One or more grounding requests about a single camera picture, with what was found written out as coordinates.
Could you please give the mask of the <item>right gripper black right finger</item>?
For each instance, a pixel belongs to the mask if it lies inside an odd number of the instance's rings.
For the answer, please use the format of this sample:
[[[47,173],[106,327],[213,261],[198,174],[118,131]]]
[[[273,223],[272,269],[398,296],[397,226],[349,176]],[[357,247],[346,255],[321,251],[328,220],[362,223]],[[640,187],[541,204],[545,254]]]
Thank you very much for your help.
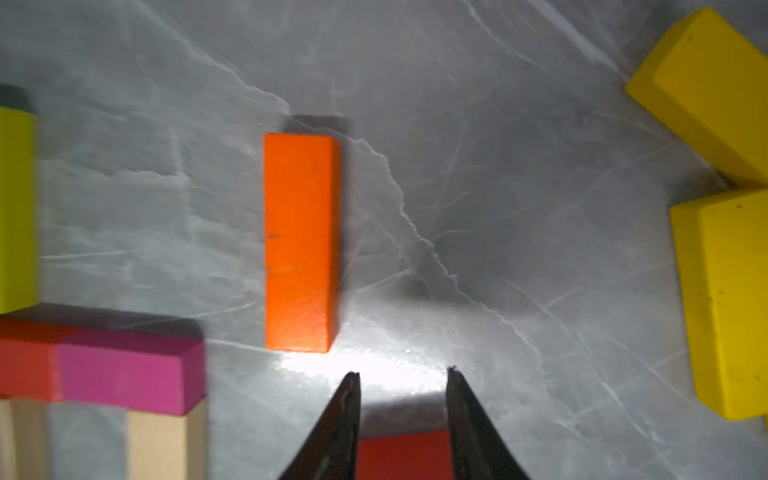
[[[447,372],[446,409],[455,479],[530,479],[456,367]]]

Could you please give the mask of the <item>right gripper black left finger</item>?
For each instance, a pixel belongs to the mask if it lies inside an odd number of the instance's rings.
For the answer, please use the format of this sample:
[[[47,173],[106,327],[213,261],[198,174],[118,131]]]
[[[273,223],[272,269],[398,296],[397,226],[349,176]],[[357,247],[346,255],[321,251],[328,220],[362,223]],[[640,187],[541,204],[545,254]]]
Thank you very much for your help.
[[[280,480],[356,478],[360,374],[347,373]]]

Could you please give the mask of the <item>natural wood block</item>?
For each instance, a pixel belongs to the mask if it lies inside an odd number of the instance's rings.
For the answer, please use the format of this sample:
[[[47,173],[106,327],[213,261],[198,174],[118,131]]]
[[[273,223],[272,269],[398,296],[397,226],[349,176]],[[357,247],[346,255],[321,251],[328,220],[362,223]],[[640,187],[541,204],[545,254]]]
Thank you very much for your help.
[[[47,406],[29,399],[1,399],[1,478],[51,478]]]
[[[127,411],[127,478],[206,479],[208,399],[184,415]]]

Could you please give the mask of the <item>magenta block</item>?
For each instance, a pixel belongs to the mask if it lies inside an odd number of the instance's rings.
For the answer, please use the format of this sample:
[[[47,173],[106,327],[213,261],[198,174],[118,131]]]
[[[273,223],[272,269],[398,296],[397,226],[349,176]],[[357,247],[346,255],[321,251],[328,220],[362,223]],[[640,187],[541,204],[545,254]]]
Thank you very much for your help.
[[[184,415],[205,396],[199,339],[85,329],[57,354],[66,401]]]

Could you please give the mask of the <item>orange block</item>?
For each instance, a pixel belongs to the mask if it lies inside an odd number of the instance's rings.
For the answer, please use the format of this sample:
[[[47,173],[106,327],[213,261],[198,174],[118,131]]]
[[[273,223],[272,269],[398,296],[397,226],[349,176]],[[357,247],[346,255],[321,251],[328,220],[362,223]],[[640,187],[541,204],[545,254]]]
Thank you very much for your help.
[[[326,353],[338,332],[341,147],[285,133],[263,147],[266,346]]]

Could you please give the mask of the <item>small red block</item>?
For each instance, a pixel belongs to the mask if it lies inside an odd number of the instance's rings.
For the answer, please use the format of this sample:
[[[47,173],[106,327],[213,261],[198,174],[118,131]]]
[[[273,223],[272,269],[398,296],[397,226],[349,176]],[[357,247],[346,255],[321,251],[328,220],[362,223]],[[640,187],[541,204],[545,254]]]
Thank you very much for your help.
[[[63,400],[58,345],[81,328],[1,319],[1,396]]]

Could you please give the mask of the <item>long yellow block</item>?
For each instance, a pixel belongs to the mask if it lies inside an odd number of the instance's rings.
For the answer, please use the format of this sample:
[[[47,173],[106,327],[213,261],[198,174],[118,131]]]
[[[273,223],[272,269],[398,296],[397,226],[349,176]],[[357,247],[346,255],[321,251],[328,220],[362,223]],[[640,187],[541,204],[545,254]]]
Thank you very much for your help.
[[[1,312],[37,302],[36,122],[1,109]]]

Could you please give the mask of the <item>yellow block at pile top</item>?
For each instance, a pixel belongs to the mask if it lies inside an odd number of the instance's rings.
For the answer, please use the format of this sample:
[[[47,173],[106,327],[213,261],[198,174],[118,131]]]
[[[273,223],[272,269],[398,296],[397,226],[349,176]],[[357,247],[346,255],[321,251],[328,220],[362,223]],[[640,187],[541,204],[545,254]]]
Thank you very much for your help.
[[[767,183],[767,57],[710,7],[675,23],[626,93],[742,188]]]

